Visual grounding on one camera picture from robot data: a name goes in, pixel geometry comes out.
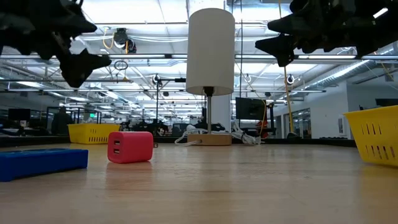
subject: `person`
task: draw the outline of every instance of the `person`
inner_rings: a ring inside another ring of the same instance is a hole
[[[72,117],[67,114],[67,109],[65,107],[61,107],[60,111],[54,115],[54,119],[52,120],[52,134],[68,136],[68,124],[73,124]]]

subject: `overhead camera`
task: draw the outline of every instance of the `overhead camera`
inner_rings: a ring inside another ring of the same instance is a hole
[[[113,40],[117,48],[123,50],[127,48],[127,53],[129,54],[137,53],[136,43],[132,39],[129,39],[126,28],[117,28]]]
[[[288,85],[293,85],[293,83],[294,83],[294,76],[293,75],[289,75],[287,78],[286,78],[286,83],[288,84]]]
[[[152,84],[156,85],[158,81],[159,81],[159,87],[162,87],[163,86],[162,80],[160,80],[159,76],[156,74],[152,78]]]

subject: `yellow plastic basket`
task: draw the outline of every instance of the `yellow plastic basket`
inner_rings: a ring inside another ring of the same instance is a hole
[[[69,138],[72,143],[106,144],[108,136],[119,131],[117,124],[69,124]]]
[[[361,158],[398,166],[398,106],[346,113]]]

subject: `lamp stand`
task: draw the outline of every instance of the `lamp stand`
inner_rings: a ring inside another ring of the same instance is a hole
[[[232,145],[232,135],[230,134],[211,134],[211,99],[214,87],[203,87],[207,96],[207,134],[189,134],[188,142],[200,141],[196,146],[230,146]]]

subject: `computer monitor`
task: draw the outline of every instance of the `computer monitor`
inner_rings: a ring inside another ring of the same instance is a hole
[[[266,106],[262,100],[250,98],[236,98],[236,119],[248,119],[262,121],[266,113]]]
[[[30,109],[8,109],[8,120],[28,121],[30,120]]]

